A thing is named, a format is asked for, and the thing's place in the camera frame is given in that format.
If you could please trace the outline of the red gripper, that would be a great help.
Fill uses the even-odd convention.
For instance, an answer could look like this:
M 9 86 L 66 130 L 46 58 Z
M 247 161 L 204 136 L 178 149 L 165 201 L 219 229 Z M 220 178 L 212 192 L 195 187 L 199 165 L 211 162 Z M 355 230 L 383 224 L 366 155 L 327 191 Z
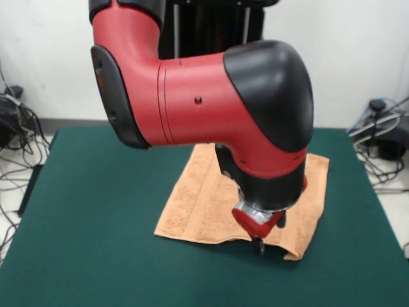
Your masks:
M 263 256 L 263 239 L 276 226 L 286 226 L 286 211 L 298 201 L 307 187 L 305 177 L 261 179 L 243 177 L 235 180 L 238 203 L 232 209 L 236 222 L 252 238 L 256 255 Z

